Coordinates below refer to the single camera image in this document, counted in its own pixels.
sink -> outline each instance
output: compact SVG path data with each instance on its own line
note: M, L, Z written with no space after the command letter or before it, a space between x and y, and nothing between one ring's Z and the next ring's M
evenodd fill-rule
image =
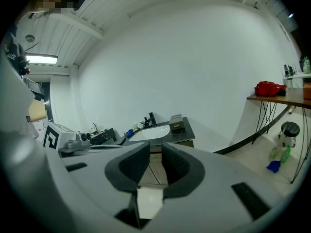
M130 142L144 141L150 139L158 139L166 136L170 132L169 125L159 126L155 128L145 129L137 132L131 139Z

blue object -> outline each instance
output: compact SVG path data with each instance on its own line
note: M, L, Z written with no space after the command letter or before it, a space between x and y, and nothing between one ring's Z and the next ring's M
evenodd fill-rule
M280 168L280 166L281 166L281 162L280 161L272 161L267 166L267 169L273 171L274 173L277 173L279 168Z
M127 138L130 138L134 135L134 130L129 130L127 133L126 133L126 137Z

table leg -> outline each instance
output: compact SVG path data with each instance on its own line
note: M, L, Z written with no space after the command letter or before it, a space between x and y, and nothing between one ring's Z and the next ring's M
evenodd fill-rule
M288 114L292 114L294 109L296 108L296 106L292 106L289 110L288 110Z
M260 112L259 112L259 117L258 117L258 123L257 123L256 131L255 131L255 134L254 134L254 137L253 137L252 144L254 144L255 140L258 138L258 136L260 136L262 130L263 130L266 126L267 126L267 133L269 132L271 115L272 115L272 113L273 113L273 116L272 116L272 120L273 120L274 114L275 114L275 112L276 112L276 103L274 103L272 109L271 109L271 107L270 107L270 114L269 114L269 117L267 117L267 110L268 110L269 103L270 103L270 102L268 102L268 103L267 103L267 107L265 107L264 102L263 102L263 101L260 102ZM261 116L261 108L262 108L262 106L263 106L263 108L264 108L264 116L263 116L263 119L262 119L261 124L260 124L259 129L258 129L258 125L259 125L259 122L260 122L260 116ZM264 121L265 118L266 118L266 122L265 122L265 124L263 125L263 128L261 128L261 127L262 127L262 124L263 124L263 121Z

white floor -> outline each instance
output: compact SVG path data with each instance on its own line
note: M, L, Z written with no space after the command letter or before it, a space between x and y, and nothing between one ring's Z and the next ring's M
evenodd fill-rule
M309 129L309 139L311 138L311 114L310 111L306 109L307 119L308 119L308 129ZM281 129L282 123L286 121L292 121L299 125L300 133L296 138L296 146L291 148L291 155L285 164L282 164L278 173L273 173L268 170L266 167L272 161L269 158L269 154L274 146L276 146L278 141L278 134ZM236 159L242 165L246 166L262 178L264 178L267 182L272 184L283 196L287 196L291 192L297 190L300 187L302 180L304 179L306 169L309 167L311 162L310 155L307 160L304 162L299 175L297 176L295 182L293 184L289 183L288 180L292 180L299 162L299 157L301 153L303 140L303 117L302 117L302 109L295 108L293 113L290 115L286 113L270 130L268 133L264 133L262 136L256 139L254 144L251 143L243 146L242 148L235 150L227 156ZM292 141L290 138L286 141L286 143L291 144ZM301 158L301 163L305 156L307 149L307 130L305 130L305 142L303 147L303 154ZM280 160L282 156L282 152L273 159Z
M309 139L311 138L311 112L306 110L308 119L308 129L309 129ZM266 167L272 161L269 159L269 154L273 147L276 146L278 141L278 134L281 129L282 123L286 121L292 121L299 125L300 134L296 139L295 148L291 148L291 155L285 164L282 164L278 173L273 173ZM256 139L254 144L251 143L243 146L242 148L235 150L229 154L231 157L238 162L240 162L245 167L249 168L271 185L273 185L284 197L292 192L295 192L301 185L304 179L307 168L311 163L311 154L308 156L307 160L304 162L299 175L297 176L295 182L291 184L296 171L303 138L303 117L302 109L295 108L294 112L290 115L286 113L272 128L270 128L268 133L264 133ZM305 142L303 146L302 160L305 156L307 149L307 130L305 131ZM280 160L282 152L273 160ZM161 189L142 187L138 190L138 210L140 218L153 218L163 205L163 192Z

faucet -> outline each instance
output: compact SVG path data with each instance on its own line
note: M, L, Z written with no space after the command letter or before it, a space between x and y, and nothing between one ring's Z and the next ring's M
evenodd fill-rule
M155 116L154 116L154 113L153 112L149 112L148 113L149 115L149 118L147 119L147 117L145 117L145 122L144 122L144 127L145 128L149 128L149 127L152 127L152 126L156 126L156 119L155 119Z

